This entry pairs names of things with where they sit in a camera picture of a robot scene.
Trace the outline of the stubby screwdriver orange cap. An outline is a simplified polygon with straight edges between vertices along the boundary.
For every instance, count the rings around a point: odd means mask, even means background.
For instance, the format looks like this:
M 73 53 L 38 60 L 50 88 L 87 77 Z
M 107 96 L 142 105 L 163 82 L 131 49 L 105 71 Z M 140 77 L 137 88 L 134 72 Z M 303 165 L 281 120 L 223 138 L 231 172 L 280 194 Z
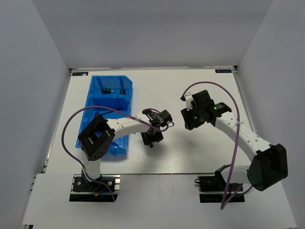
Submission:
M 120 89 L 120 94 L 125 94 L 125 93 L 126 93 L 125 88 L 121 88 L 121 89 Z

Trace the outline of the green stubby screwdriver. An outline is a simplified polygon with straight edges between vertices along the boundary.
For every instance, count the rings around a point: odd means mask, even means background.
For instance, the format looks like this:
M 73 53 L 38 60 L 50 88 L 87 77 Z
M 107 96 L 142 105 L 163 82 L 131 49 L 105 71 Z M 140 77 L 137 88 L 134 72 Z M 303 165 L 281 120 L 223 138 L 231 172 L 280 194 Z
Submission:
M 110 89 L 110 88 L 105 88 L 105 87 L 103 87 L 102 89 L 101 89 L 101 93 L 102 94 L 111 94 L 111 93 L 114 93 L 115 91 L 114 90 L 112 90 L 112 89 Z

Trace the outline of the small brown hex key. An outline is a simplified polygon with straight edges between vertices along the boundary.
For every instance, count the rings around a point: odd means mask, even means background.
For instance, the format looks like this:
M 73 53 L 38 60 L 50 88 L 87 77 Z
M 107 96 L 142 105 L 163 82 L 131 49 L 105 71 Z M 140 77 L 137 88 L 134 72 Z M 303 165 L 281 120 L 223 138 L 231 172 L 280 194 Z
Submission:
M 112 110 L 96 110 L 94 115 L 95 116 L 97 116 L 97 115 L 106 115 L 106 114 L 110 114 L 110 113 L 116 113 L 118 111 L 121 111 L 121 109 L 118 109 L 116 111 L 112 111 Z

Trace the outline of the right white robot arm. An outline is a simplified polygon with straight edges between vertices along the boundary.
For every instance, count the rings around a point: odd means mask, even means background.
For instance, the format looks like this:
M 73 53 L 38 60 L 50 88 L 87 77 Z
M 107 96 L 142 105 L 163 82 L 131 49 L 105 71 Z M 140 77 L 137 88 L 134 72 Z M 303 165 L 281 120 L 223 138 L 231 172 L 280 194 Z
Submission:
M 249 184 L 264 191 L 288 176 L 287 153 L 281 144 L 272 145 L 253 131 L 237 122 L 231 108 L 225 103 L 215 104 L 207 90 L 181 97 L 186 108 L 181 111 L 185 128 L 193 130 L 210 123 L 230 139 L 238 140 L 238 146 L 251 162 L 248 166 L 236 166 L 230 173 L 225 165 L 214 173 L 211 184 L 227 190 L 232 183 Z

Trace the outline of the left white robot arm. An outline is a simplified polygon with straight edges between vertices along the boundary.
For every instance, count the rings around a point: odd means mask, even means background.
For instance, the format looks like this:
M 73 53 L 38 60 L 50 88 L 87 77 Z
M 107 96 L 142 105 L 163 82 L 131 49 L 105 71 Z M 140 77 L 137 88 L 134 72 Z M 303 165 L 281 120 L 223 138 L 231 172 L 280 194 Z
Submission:
M 111 143 L 123 136 L 140 133 L 143 143 L 153 147 L 153 143 L 163 140 L 162 128 L 173 121 L 167 110 L 158 113 L 145 109 L 136 116 L 105 119 L 98 115 L 78 135 L 83 150 L 85 186 L 96 190 L 101 184 L 100 159 L 106 155 Z

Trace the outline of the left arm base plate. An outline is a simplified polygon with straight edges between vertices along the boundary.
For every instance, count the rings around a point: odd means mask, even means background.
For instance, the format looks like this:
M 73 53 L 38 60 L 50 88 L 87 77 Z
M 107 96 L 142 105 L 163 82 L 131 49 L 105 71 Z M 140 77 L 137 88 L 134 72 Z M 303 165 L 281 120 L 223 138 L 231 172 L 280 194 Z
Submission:
M 101 176 L 100 181 L 108 185 L 89 182 L 82 175 L 74 175 L 72 180 L 70 202 L 114 202 L 119 194 L 120 175 Z

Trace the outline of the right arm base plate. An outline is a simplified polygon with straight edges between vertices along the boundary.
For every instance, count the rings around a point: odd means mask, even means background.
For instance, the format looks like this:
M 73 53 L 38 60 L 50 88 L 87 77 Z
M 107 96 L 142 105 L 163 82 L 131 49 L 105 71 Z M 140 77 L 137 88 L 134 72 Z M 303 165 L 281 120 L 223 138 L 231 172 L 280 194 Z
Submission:
M 194 180 L 199 188 L 200 203 L 221 203 L 224 195 L 225 183 L 217 180 L 216 176 L 198 176 Z M 237 183 L 231 183 L 228 188 L 227 198 L 229 198 L 239 187 Z M 245 202 L 242 195 L 243 188 L 229 201 L 230 203 Z

